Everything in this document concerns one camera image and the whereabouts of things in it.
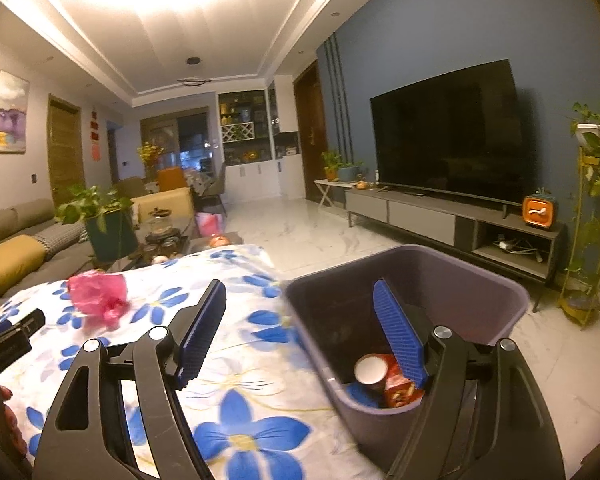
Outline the operator hand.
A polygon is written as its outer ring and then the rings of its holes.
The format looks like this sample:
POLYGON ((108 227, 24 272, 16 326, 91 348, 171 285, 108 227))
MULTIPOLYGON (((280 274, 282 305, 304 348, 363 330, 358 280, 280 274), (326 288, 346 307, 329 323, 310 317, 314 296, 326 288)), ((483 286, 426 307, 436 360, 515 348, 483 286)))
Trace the operator hand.
POLYGON ((18 427, 15 412, 7 404, 12 392, 0 384, 0 445, 7 454, 17 462, 27 458, 27 443, 18 427))

